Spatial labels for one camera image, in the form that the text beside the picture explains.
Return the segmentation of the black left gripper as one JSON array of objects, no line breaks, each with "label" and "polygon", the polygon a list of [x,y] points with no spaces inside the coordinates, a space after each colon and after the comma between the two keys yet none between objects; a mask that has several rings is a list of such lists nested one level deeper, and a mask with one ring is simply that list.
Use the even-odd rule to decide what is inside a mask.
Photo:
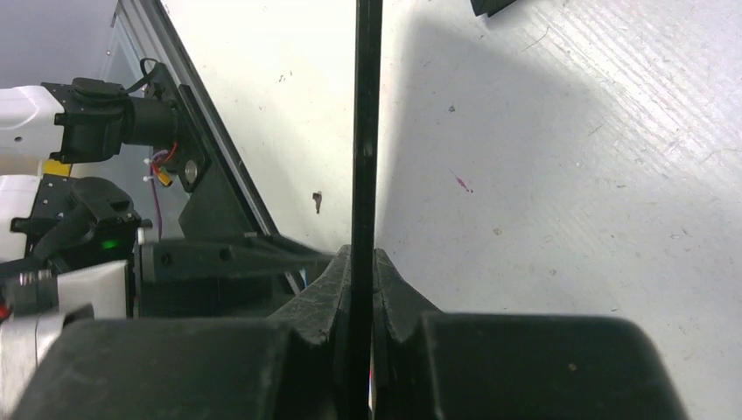
[{"label": "black left gripper", "polygon": [[291,292],[306,286],[301,271],[322,270],[327,253],[281,235],[220,240],[170,239],[138,244],[131,235],[91,234],[61,241],[46,236],[30,255],[1,265],[1,306],[11,315],[11,284],[103,263],[128,263],[126,318],[213,316],[226,310],[221,284],[283,278]]}]

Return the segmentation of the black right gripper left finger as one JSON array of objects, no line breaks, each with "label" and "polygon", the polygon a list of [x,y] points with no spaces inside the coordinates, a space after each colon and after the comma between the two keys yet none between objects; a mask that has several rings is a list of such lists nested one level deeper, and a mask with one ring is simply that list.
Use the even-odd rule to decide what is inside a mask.
[{"label": "black right gripper left finger", "polygon": [[348,419],[350,249],[266,318],[85,320],[13,419]]}]

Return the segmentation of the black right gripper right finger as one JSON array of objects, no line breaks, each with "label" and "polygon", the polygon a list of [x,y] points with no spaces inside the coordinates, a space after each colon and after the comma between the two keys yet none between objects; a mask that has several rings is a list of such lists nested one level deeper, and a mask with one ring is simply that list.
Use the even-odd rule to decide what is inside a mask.
[{"label": "black right gripper right finger", "polygon": [[600,316],[440,311],[374,256],[378,419],[684,419],[654,344]]}]

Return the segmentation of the black framed whiteboard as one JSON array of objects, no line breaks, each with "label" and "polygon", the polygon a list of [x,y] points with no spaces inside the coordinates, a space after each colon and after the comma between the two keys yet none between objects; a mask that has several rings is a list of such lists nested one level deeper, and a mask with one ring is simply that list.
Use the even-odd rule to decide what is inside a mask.
[{"label": "black framed whiteboard", "polygon": [[368,418],[382,7],[382,1],[356,3],[348,347],[348,408],[351,419]]}]

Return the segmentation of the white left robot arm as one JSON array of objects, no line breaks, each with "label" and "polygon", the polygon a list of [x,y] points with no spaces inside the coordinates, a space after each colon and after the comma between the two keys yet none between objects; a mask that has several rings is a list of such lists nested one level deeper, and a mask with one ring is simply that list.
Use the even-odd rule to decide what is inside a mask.
[{"label": "white left robot arm", "polygon": [[125,144],[154,150],[154,176],[173,173],[188,193],[182,236],[140,242],[145,219],[105,178],[40,178],[26,216],[10,220],[22,256],[1,265],[1,294],[17,314],[89,305],[100,318],[191,318],[245,312],[267,282],[294,298],[342,283],[332,258],[285,238],[249,207],[204,113],[186,85],[148,83],[150,94],[102,80],[8,90],[3,139],[65,165],[100,163]]}]

